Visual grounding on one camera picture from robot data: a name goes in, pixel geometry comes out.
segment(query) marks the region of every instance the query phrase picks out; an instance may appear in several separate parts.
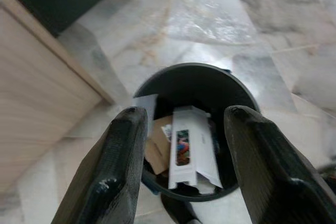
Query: brown cardboard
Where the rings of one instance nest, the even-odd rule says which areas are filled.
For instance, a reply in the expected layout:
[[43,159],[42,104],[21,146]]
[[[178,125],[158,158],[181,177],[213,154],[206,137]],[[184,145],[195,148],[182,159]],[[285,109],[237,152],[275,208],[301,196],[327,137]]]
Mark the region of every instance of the brown cardboard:
[[170,142],[161,127],[172,123],[172,116],[155,120],[153,132],[147,140],[145,158],[151,164],[155,174],[160,174],[169,168]]

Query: black trash can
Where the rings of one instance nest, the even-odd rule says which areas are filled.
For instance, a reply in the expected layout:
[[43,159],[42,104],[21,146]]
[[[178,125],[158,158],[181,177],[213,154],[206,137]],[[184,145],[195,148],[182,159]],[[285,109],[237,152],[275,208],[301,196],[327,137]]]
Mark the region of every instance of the black trash can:
[[247,88],[227,70],[201,63],[185,63],[165,68],[148,79],[134,97],[158,94],[154,119],[172,115],[175,107],[193,105],[211,114],[216,125],[219,152],[216,154],[223,188],[201,195],[195,187],[179,183],[168,189],[168,178],[155,175],[144,160],[142,181],[150,189],[184,201],[208,201],[223,197],[238,187],[224,132],[224,110],[231,105],[259,107]]

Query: paper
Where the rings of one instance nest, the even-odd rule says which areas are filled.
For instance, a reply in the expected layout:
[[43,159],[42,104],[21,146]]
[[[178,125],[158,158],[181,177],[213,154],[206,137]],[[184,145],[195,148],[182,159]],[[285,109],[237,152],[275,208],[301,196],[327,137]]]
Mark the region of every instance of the paper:
[[194,187],[198,189],[200,194],[213,194],[216,189],[215,185],[199,173],[197,173],[197,185]]
[[143,97],[133,98],[133,106],[143,107],[147,111],[147,117],[148,117],[147,136],[150,136],[152,134],[157,97],[158,97],[157,94],[150,94],[145,95]]
[[196,186],[197,172],[222,188],[207,117],[193,106],[174,110],[169,189],[180,182]]
[[196,148],[193,146],[195,130],[190,120],[190,110],[174,110],[169,167],[169,189],[177,187],[177,183],[185,182],[196,186]]

